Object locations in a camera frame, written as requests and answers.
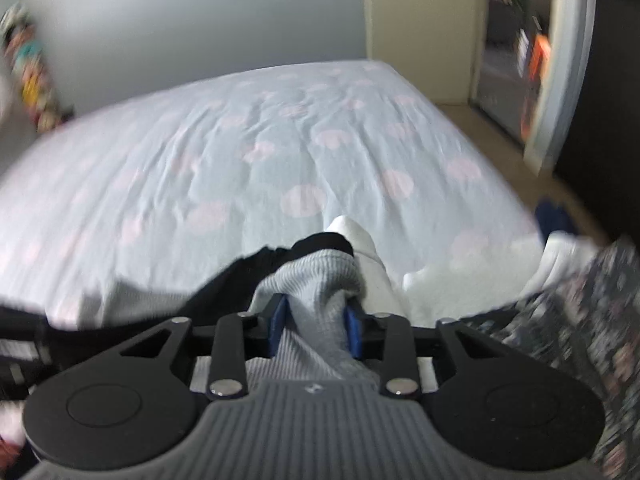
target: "metal bolt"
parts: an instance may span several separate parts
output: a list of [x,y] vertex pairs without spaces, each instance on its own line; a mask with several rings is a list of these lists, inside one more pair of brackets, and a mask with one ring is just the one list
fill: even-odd
[[386,383],[386,389],[394,395],[411,395],[418,391],[418,383],[413,379],[398,377]]
[[220,379],[209,385],[212,394],[219,397],[230,397],[242,391],[242,384],[235,379]]
[[305,386],[305,390],[308,394],[315,395],[322,392],[324,388],[320,384],[313,383],[313,384],[310,384],[309,386]]

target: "bed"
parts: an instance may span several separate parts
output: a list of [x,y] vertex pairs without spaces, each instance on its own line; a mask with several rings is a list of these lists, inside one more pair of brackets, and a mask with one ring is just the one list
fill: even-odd
[[0,300],[73,326],[115,280],[189,292],[348,215],[392,278],[536,232],[460,131],[367,60],[203,80],[87,115],[0,181]]

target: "pink polka dot pattern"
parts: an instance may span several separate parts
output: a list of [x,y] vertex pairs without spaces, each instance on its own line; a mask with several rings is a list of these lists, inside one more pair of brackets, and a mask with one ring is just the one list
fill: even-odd
[[180,128],[178,128],[175,131],[174,139],[175,140],[182,140],[184,137],[187,136],[188,133],[189,133],[188,126],[180,126]]
[[33,265],[38,259],[38,256],[40,256],[41,250],[42,244],[40,242],[30,242],[22,254],[22,262],[25,265]]
[[76,247],[76,236],[75,235],[65,236],[64,238],[62,238],[62,241],[58,246],[58,256],[60,256],[60,258],[66,258],[73,252],[75,247]]
[[198,171],[199,165],[200,161],[195,156],[183,155],[174,160],[171,165],[171,170],[177,175],[182,175],[190,171]]
[[398,105],[412,105],[415,103],[415,97],[412,95],[397,95],[394,97],[394,102]]
[[51,173],[49,173],[49,179],[52,181],[58,180],[59,178],[62,178],[65,173],[66,173],[66,167],[60,164],[56,166],[53,170],[51,170]]
[[32,177],[27,181],[26,189],[27,189],[27,190],[36,189],[36,188],[40,185],[41,181],[42,181],[41,176],[39,176],[39,175],[33,175],[33,176],[32,176]]
[[28,206],[27,214],[32,216],[44,215],[51,212],[56,202],[52,196],[43,196],[31,206]]
[[223,128],[234,128],[243,126],[246,123],[247,117],[245,115],[227,115],[220,117],[220,126]]
[[220,229],[229,218],[229,206],[222,200],[201,204],[187,216],[187,224],[192,232],[205,234]]
[[460,260],[473,254],[480,253],[484,248],[488,247],[489,238],[473,229],[462,231],[451,245],[451,256],[453,259]]
[[116,156],[117,158],[126,158],[126,156],[129,155],[129,152],[130,152],[129,147],[126,145],[123,145],[113,150],[113,155]]
[[482,170],[470,158],[455,158],[447,164],[447,173],[464,182],[471,182],[482,178]]
[[131,245],[142,234],[142,218],[140,216],[127,218],[122,222],[120,231],[120,244],[123,246]]
[[307,92],[319,92],[321,90],[327,90],[328,88],[331,88],[329,85],[327,85],[326,83],[318,83],[315,85],[311,85],[309,88],[306,89]]
[[407,140],[416,134],[415,128],[407,123],[391,123],[386,132],[395,139]]
[[78,164],[78,169],[80,171],[90,170],[97,162],[97,157],[95,155],[86,156],[83,160]]
[[142,172],[138,169],[121,172],[113,181],[112,187],[116,191],[129,189],[142,178]]
[[394,200],[403,200],[414,192],[414,180],[404,171],[386,170],[382,174],[382,186]]
[[78,298],[66,298],[56,307],[56,318],[60,317],[70,326],[78,322],[82,302]]
[[9,263],[11,262],[11,254],[8,250],[0,251],[0,274],[5,272],[9,267]]
[[247,164],[253,164],[254,162],[262,162],[267,160],[271,155],[276,152],[276,146],[268,140],[261,140],[256,142],[253,146],[248,146],[244,152],[242,152],[242,160]]
[[91,241],[92,234],[90,232],[84,232],[78,237],[76,242],[76,251],[84,251]]
[[283,118],[289,117],[299,117],[300,115],[304,115],[306,113],[306,108],[302,105],[295,106],[285,106],[280,109],[279,115]]
[[347,99],[344,102],[344,107],[347,110],[362,110],[365,106],[365,102],[360,99]]
[[326,205],[322,189],[311,184],[301,184],[289,189],[280,200],[282,212],[292,218],[308,218],[317,215]]
[[80,205],[89,198],[89,190],[87,188],[81,188],[76,191],[75,195],[71,197],[71,205]]
[[[222,101],[213,101],[209,106],[211,107],[212,105],[215,105],[215,103],[219,103],[216,108],[222,105]],[[179,112],[167,112],[160,117],[160,121],[162,123],[170,123],[172,121],[176,121],[179,117]]]
[[314,143],[330,150],[337,150],[351,141],[350,135],[343,130],[325,130],[313,135]]
[[540,226],[534,218],[527,218],[524,221],[523,231],[530,234],[538,234],[540,232]]

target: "orange object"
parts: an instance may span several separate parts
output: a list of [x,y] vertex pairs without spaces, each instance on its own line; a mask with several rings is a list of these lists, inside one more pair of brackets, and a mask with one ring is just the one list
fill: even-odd
[[531,61],[529,61],[529,89],[527,89],[527,96],[520,118],[520,136],[525,142],[531,135],[531,123],[538,104],[538,92],[542,81],[546,77],[546,69],[550,57],[551,44],[549,43],[549,38],[543,34],[538,34],[533,46]]

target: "door frame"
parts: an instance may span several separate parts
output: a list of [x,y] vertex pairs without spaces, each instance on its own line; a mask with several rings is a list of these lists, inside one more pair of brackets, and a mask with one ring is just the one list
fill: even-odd
[[536,173],[553,170],[578,104],[589,60],[596,0],[552,0],[551,57],[526,143],[524,160]]

